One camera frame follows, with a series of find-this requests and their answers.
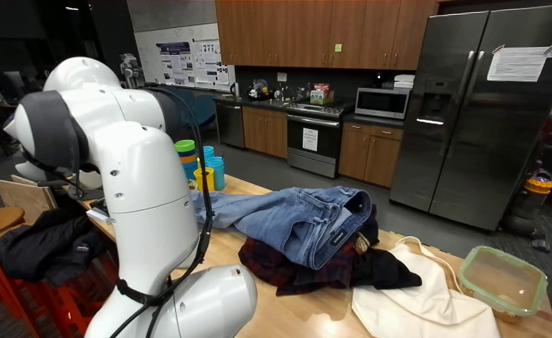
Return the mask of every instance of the yellow bottle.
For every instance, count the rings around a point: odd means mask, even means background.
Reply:
[[[207,180],[207,189],[209,191],[217,191],[217,185],[215,185],[215,168],[211,166],[205,166],[205,180]],[[203,187],[203,178],[202,178],[202,166],[196,168],[196,181],[198,181],[198,189],[202,191]]]

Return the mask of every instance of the refrigerator door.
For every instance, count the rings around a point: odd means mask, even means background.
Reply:
[[[491,12],[432,213],[498,226],[552,108],[552,57],[538,82],[489,80],[491,63],[500,46],[551,44],[552,5]]]
[[[391,200],[431,208],[489,11],[429,20]]]

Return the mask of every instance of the whiteboard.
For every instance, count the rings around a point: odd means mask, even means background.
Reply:
[[[235,65],[222,63],[218,24],[138,31],[145,82],[228,91]]]

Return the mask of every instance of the wooden cabinet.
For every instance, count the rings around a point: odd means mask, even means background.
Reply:
[[[401,127],[346,121],[339,172],[389,187],[402,136]]]
[[[245,144],[250,149],[288,157],[288,114],[243,106]]]
[[[438,0],[217,0],[237,65],[416,69]]]

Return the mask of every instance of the microwave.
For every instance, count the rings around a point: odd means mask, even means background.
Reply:
[[[410,88],[357,88],[355,114],[404,119]]]

